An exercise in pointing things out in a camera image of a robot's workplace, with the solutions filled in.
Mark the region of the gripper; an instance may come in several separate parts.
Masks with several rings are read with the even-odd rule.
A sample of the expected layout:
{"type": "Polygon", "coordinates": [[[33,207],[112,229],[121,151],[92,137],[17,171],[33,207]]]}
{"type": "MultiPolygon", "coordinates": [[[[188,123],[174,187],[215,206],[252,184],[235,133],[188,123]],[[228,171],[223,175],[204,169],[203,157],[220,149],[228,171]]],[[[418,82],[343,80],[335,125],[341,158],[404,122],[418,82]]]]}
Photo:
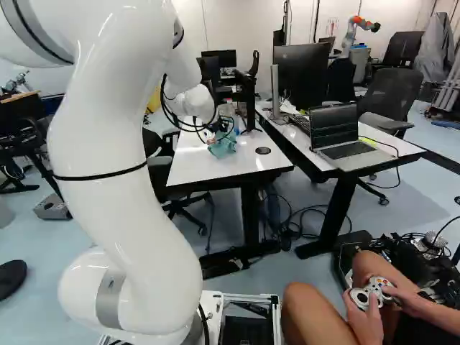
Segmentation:
{"type": "Polygon", "coordinates": [[[206,144],[216,143],[216,134],[218,132],[227,133],[231,128],[231,121],[228,119],[218,119],[211,124],[211,132],[206,132],[206,144]]]}

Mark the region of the person's right hand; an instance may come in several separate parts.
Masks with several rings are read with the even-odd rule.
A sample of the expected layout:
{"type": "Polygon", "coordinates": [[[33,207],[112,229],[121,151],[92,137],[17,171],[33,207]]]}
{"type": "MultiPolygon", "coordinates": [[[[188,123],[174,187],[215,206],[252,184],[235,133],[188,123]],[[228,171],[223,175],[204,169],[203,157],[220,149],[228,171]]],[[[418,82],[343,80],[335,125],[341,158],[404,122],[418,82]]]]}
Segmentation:
{"type": "Polygon", "coordinates": [[[382,291],[398,300],[400,307],[415,318],[426,319],[431,310],[432,302],[418,294],[416,287],[385,286],[382,291]]]}

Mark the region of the person's left hand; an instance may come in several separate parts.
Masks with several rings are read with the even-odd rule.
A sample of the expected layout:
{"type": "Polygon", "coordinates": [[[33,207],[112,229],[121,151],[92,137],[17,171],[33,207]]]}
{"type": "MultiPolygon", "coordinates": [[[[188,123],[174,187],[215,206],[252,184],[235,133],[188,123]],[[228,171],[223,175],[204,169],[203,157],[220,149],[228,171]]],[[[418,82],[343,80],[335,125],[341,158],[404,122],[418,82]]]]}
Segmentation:
{"type": "Polygon", "coordinates": [[[343,300],[346,306],[347,318],[355,334],[366,333],[376,336],[383,332],[378,299],[374,293],[369,294],[369,306],[366,311],[357,307],[351,299],[351,290],[347,289],[343,294],[343,300]]]}

